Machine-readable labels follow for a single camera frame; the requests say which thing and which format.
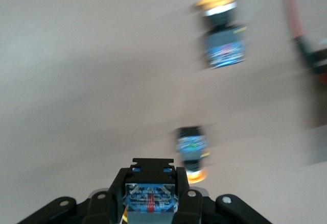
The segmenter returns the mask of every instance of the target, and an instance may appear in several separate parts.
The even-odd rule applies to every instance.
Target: black object
[[[196,172],[202,169],[200,160],[185,160],[183,163],[184,167],[191,172]]]
[[[200,126],[179,128],[177,134],[178,139],[189,136],[203,136],[203,132]]]
[[[71,197],[60,197],[45,205],[19,224],[108,224],[119,223],[125,206],[125,183],[130,177],[141,182],[156,182],[159,175],[172,163],[172,159],[133,159],[136,165],[122,168],[108,191],[94,194],[86,201],[76,204]],[[174,214],[172,224],[215,223],[215,224],[271,224],[254,209],[238,197],[226,194],[212,201],[202,197],[196,190],[190,190],[185,169],[169,165],[174,175],[170,181],[175,183],[175,194],[179,198],[179,207]]]
[[[236,8],[232,8],[225,12],[205,16],[205,19],[211,29],[224,29],[227,28],[227,26],[231,25],[232,21],[234,20],[235,9]]]
[[[312,51],[304,36],[294,38],[294,43],[314,74],[327,72],[327,49]]]

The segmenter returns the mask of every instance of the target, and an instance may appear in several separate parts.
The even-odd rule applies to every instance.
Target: cable
[[[323,84],[327,84],[327,49],[314,52],[310,48],[300,20],[298,0],[285,0],[285,8],[288,25],[298,51],[318,80]]]

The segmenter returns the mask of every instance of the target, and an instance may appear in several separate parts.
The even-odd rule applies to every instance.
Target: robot
[[[177,130],[177,150],[182,157],[190,184],[204,180],[207,176],[202,159],[209,155],[207,141],[200,126],[182,127]]]
[[[121,168],[111,186],[77,204],[59,197],[19,224],[271,224],[239,197],[216,198],[191,189],[183,167],[173,159],[133,159]]]

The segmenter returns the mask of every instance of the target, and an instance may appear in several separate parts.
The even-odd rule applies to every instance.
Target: floor
[[[173,158],[204,126],[212,199],[272,223],[327,219],[327,88],[292,47],[283,0],[238,0],[243,63],[207,68],[198,0],[0,0],[0,216],[109,187],[132,158]],[[327,0],[300,0],[327,46]]]

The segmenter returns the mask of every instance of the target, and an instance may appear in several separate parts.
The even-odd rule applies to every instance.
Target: orange base
[[[187,175],[188,175],[189,183],[194,184],[203,181],[207,177],[208,173],[205,169],[202,169],[197,174],[187,174]]]

